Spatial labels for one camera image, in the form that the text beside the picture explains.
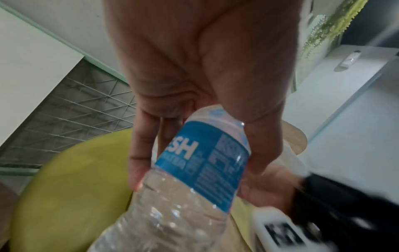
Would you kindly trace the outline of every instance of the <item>black sleeve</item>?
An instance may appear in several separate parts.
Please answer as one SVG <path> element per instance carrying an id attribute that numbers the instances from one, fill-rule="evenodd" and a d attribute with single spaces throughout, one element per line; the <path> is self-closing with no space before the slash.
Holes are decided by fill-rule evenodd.
<path id="1" fill-rule="evenodd" d="M 315 174 L 297 190 L 292 219 L 314 223 L 340 251 L 399 251 L 399 206 Z"/>

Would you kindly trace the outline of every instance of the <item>blue label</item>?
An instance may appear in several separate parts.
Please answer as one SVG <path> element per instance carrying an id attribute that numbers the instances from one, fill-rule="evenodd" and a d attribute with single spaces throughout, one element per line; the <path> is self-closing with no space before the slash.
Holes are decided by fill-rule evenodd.
<path id="1" fill-rule="evenodd" d="M 156 165 L 228 213 L 248 157 L 248 151 L 222 130 L 191 121 Z"/>

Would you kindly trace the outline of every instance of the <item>human hand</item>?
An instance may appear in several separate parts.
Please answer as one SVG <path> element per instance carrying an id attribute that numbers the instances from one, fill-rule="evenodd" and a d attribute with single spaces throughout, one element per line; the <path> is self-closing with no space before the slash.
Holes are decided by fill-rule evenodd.
<path id="1" fill-rule="evenodd" d="M 246 174 L 238 196 L 257 207 L 273 206 L 290 215 L 295 189 L 302 178 L 287 168 L 271 163 L 262 175 Z"/>
<path id="2" fill-rule="evenodd" d="M 216 103 L 245 123 L 252 150 L 249 171 L 261 173 L 279 156 L 301 0 L 104 4 L 109 33 L 138 106 L 129 156 L 131 189 L 140 189 L 150 169 L 156 135 L 169 143 L 184 119 Z"/>

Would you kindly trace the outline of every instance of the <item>green cushion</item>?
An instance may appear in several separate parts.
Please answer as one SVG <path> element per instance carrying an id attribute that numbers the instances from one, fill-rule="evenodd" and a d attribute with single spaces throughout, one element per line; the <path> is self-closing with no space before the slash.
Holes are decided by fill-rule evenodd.
<path id="1" fill-rule="evenodd" d="M 131 130 L 80 143 L 44 165 L 11 226 L 11 252 L 85 252 L 125 211 Z"/>

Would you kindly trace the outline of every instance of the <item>plastic water bottle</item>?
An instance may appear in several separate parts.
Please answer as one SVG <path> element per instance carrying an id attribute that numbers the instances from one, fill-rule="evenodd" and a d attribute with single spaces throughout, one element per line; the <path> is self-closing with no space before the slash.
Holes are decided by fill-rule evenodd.
<path id="1" fill-rule="evenodd" d="M 198 110 L 89 252 L 208 251 L 226 228 L 249 155 L 242 122 L 219 105 Z"/>

